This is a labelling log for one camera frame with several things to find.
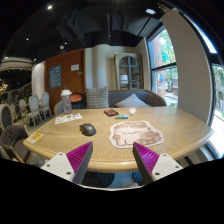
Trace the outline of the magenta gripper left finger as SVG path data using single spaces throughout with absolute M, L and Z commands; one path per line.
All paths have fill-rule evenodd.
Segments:
M 75 184 L 81 184 L 93 153 L 93 143 L 88 142 L 69 153 L 57 153 L 42 169 Z

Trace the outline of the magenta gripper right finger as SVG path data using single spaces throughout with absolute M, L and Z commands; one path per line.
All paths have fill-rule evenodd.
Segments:
M 182 169 L 167 153 L 157 154 L 137 142 L 133 143 L 133 155 L 144 185 Z

